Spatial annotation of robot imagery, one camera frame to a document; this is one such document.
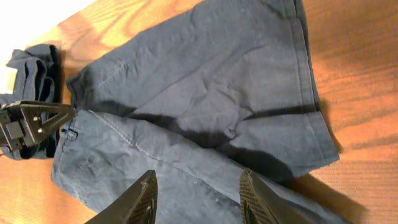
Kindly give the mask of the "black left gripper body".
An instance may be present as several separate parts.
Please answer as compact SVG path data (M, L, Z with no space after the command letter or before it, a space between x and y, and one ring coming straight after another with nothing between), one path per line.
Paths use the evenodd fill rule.
M31 104L4 104L1 106L1 146L10 150L22 150L31 147L29 129L26 125L23 109Z

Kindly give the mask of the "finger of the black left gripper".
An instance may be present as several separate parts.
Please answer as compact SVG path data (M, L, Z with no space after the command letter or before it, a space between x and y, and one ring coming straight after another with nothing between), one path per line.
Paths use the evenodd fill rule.
M43 101L18 101L12 109L12 140L17 146L39 144L76 116L70 105Z

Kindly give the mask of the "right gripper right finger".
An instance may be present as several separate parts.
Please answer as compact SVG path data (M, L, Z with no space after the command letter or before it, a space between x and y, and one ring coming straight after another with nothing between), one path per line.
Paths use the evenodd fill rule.
M241 173L239 196L244 224L311 224L250 169Z

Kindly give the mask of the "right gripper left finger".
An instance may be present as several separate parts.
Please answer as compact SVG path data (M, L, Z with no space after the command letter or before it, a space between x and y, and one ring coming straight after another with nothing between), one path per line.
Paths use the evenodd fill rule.
M86 224L154 224L158 183L154 170L146 171L111 205Z

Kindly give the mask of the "blue denim shorts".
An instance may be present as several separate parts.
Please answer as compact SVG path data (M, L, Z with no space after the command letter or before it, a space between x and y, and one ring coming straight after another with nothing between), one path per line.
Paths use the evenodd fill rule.
M339 159L301 1L203 1L91 62L67 88L77 115L51 178L96 212L154 170L157 223L241 223L248 168L286 222L343 222L281 186Z

